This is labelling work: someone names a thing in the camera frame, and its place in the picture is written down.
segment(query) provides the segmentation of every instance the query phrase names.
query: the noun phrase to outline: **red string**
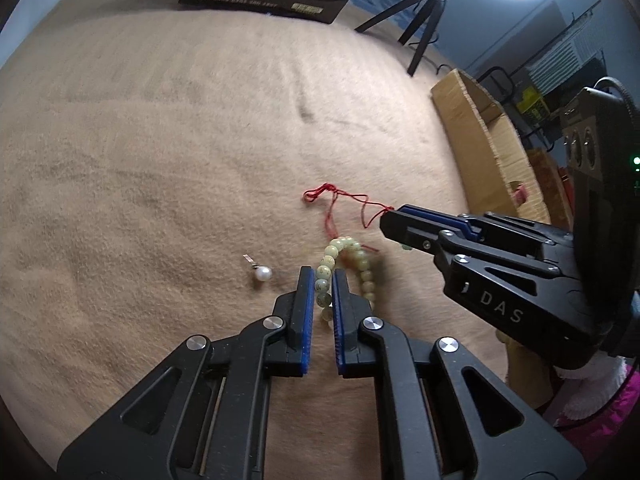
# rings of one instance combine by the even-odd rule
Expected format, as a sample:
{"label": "red string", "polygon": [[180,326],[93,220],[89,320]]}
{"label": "red string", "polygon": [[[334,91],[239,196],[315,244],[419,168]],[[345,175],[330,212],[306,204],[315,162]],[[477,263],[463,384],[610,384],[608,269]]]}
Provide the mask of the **red string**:
{"label": "red string", "polygon": [[[393,209],[393,207],[389,205],[381,204],[380,202],[371,202],[369,200],[369,195],[366,195],[364,193],[355,193],[355,194],[347,193],[346,191],[338,189],[333,184],[329,184],[328,182],[325,182],[324,184],[322,184],[322,186],[316,187],[315,189],[309,189],[305,191],[304,194],[302,195],[302,200],[304,200],[307,203],[315,202],[316,199],[318,199],[318,197],[322,195],[322,193],[324,193],[325,191],[330,191],[332,193],[329,209],[327,210],[326,215],[324,216],[324,230],[330,239],[338,237],[338,229],[336,228],[335,222],[334,222],[334,205],[335,205],[335,202],[338,200],[339,196],[350,196],[351,198],[353,198],[354,200],[357,200],[362,204],[362,208],[360,209],[360,221],[362,222],[362,226],[365,229],[368,228],[377,217],[382,215],[382,213],[385,213],[386,211],[391,211]],[[369,221],[366,221],[364,218],[364,209],[367,207],[367,205],[375,205],[382,208],[375,215],[373,215],[369,219]],[[364,245],[363,247],[371,251],[378,252],[378,250],[374,249],[373,247],[367,247]]]}

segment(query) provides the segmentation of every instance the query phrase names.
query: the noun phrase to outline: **bead bracelet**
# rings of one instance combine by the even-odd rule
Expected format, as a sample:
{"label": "bead bracelet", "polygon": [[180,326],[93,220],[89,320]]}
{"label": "bead bracelet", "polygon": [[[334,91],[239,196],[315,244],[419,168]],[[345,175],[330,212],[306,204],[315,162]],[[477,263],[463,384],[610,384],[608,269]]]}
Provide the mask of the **bead bracelet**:
{"label": "bead bracelet", "polygon": [[373,292],[376,285],[373,283],[373,273],[369,268],[369,259],[366,251],[350,236],[334,238],[324,248],[324,256],[316,269],[316,305],[322,308],[321,316],[326,322],[332,322],[334,316],[331,310],[332,298],[329,294],[329,287],[331,274],[334,272],[335,261],[338,259],[339,254],[342,254],[343,257],[349,256],[353,261],[353,265],[358,270],[362,282],[360,290],[363,292],[363,297],[369,300],[372,310],[376,299]]}

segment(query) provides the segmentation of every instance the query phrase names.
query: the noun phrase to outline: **tripod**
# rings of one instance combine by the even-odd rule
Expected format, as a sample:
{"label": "tripod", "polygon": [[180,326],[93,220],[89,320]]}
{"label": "tripod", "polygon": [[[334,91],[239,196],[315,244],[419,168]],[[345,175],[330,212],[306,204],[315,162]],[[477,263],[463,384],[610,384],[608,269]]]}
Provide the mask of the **tripod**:
{"label": "tripod", "polygon": [[[396,3],[394,6],[389,7],[387,10],[380,12],[379,14],[371,18],[368,22],[360,25],[358,28],[356,28],[356,32],[364,32],[377,23],[380,23],[390,16],[393,16],[394,14],[407,9],[412,5],[418,4],[421,1],[423,0],[402,0],[401,2]],[[416,33],[420,26],[424,22],[427,22],[427,26],[424,29],[424,34],[420,39],[420,43],[418,43],[418,47],[415,49],[414,57],[411,60],[409,68],[407,69],[407,73],[410,76],[413,76],[415,70],[418,68],[418,64],[422,59],[422,54],[424,54],[424,51],[427,49],[427,46],[430,43],[431,38],[433,37],[433,33],[436,31],[436,27],[438,26],[438,22],[442,17],[442,13],[444,12],[446,3],[447,0],[427,0],[422,8],[418,11],[418,14],[415,15],[412,22],[409,23],[409,26],[406,28],[402,36],[400,36],[400,38],[398,39],[399,43],[403,45],[406,44],[406,42],[411,39],[412,35]]]}

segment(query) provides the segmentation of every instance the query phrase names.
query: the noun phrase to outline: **metal screw head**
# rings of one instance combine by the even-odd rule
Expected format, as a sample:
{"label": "metal screw head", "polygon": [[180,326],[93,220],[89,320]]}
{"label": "metal screw head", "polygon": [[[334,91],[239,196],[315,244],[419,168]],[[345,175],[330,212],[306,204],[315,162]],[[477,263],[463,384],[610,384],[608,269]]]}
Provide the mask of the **metal screw head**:
{"label": "metal screw head", "polygon": [[438,346],[443,352],[455,352],[458,349],[458,342],[452,337],[441,337]]}
{"label": "metal screw head", "polygon": [[362,320],[362,324],[364,328],[369,330],[379,330],[384,325],[384,321],[382,321],[379,317],[369,316]]}
{"label": "metal screw head", "polygon": [[187,339],[189,350],[202,350],[207,345],[207,339],[203,335],[192,335]]}
{"label": "metal screw head", "polygon": [[280,328],[283,324],[284,321],[278,316],[265,317],[264,321],[262,322],[262,326],[268,328],[269,330]]}

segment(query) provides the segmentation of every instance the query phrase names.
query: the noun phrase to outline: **pearl earring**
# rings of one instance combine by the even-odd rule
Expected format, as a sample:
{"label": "pearl earring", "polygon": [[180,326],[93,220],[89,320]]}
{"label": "pearl earring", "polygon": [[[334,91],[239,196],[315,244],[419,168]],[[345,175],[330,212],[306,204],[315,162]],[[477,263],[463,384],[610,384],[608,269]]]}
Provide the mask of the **pearl earring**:
{"label": "pearl earring", "polygon": [[242,256],[244,256],[244,259],[247,260],[251,264],[251,266],[254,268],[256,280],[258,280],[259,282],[266,282],[267,280],[271,279],[271,276],[273,275],[273,273],[271,272],[271,269],[269,267],[264,265],[258,265],[257,263],[254,262],[252,257],[249,256],[248,254],[243,254]]}

